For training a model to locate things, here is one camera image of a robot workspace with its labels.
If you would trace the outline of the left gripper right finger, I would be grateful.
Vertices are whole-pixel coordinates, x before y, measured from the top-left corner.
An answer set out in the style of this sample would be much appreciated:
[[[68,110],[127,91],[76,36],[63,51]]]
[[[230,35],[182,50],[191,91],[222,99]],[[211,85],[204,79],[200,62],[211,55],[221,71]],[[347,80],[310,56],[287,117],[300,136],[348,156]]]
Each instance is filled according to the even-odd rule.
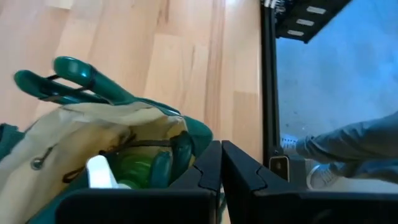
[[[231,223],[298,223],[296,188],[230,141],[222,141],[222,182]]]

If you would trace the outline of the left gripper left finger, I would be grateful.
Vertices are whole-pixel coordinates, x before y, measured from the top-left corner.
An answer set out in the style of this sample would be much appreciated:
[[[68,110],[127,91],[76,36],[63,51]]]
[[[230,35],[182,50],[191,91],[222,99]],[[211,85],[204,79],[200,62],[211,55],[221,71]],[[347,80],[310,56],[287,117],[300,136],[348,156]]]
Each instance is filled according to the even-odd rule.
[[[208,189],[219,192],[221,185],[222,149],[219,141],[212,141],[193,165],[185,171],[171,189]]]

